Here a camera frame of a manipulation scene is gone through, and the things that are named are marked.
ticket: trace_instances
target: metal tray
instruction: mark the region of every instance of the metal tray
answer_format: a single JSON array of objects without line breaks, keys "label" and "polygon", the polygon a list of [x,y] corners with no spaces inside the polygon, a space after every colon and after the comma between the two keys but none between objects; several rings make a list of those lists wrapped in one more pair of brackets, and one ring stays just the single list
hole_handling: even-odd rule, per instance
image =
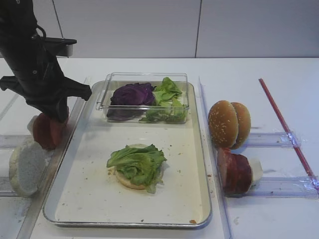
[{"label": "metal tray", "polygon": [[[93,110],[103,86],[98,82],[92,87],[46,196],[44,217],[62,227],[206,226],[212,207],[193,85],[185,124],[107,122],[102,111]],[[154,195],[122,186],[106,168],[111,152],[136,143],[152,143],[167,158],[164,185]]]}]

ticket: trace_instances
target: top bun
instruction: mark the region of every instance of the top bun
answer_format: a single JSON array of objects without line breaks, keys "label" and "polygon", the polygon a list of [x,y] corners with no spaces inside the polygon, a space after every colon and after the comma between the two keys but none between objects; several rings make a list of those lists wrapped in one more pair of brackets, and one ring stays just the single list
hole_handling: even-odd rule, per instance
[{"label": "top bun", "polygon": [[222,148],[237,149],[247,139],[251,119],[241,103],[218,101],[208,114],[208,126],[214,143]]}]

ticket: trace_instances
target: purple cabbage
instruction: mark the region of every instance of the purple cabbage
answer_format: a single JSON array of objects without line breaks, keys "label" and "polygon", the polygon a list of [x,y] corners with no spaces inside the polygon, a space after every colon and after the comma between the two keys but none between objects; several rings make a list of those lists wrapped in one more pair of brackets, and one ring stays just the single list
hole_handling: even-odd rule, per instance
[{"label": "purple cabbage", "polygon": [[[111,97],[111,106],[150,106],[155,98],[154,87],[150,83],[127,84],[116,89]],[[143,114],[143,110],[109,109],[107,117],[111,120],[126,121]]]}]

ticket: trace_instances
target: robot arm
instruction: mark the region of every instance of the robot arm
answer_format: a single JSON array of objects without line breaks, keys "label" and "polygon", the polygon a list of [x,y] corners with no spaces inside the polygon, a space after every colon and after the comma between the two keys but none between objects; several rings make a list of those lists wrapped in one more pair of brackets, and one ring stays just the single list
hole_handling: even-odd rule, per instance
[{"label": "robot arm", "polygon": [[2,77],[0,88],[18,93],[28,105],[51,119],[65,122],[67,97],[87,101],[92,92],[89,86],[64,76],[56,52],[47,46],[45,31],[37,25],[33,13],[32,0],[0,1],[0,52],[14,74]]}]

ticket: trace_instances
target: food tray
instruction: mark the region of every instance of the food tray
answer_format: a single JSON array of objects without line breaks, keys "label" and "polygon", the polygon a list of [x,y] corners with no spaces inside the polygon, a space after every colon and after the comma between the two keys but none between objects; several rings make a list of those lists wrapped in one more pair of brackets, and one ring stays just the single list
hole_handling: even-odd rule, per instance
[{"label": "food tray", "polygon": [[[114,91],[127,84],[145,84],[150,83],[152,87],[158,87],[162,84],[164,78],[169,77],[174,84],[180,89],[181,95],[178,101],[182,104],[180,107],[173,106],[156,106],[152,105],[116,105],[111,102]],[[104,85],[105,91],[101,94],[101,99],[98,100],[97,109],[103,110],[107,121],[113,122],[140,122],[144,123],[143,119],[150,115],[148,119],[152,122],[164,123],[185,123],[186,115],[189,108],[188,100],[188,83],[187,75],[184,73],[121,73],[114,72],[110,74]],[[171,112],[167,119],[158,119],[158,116]]]},{"label": "food tray", "polygon": [[[189,112],[184,124],[116,123],[93,110],[104,84],[92,87],[93,94],[46,196],[45,218],[62,227],[206,226],[212,208],[194,87],[188,84]],[[158,184],[155,194],[122,186],[106,168],[113,151],[137,143],[154,144],[167,158],[164,184]]]}]

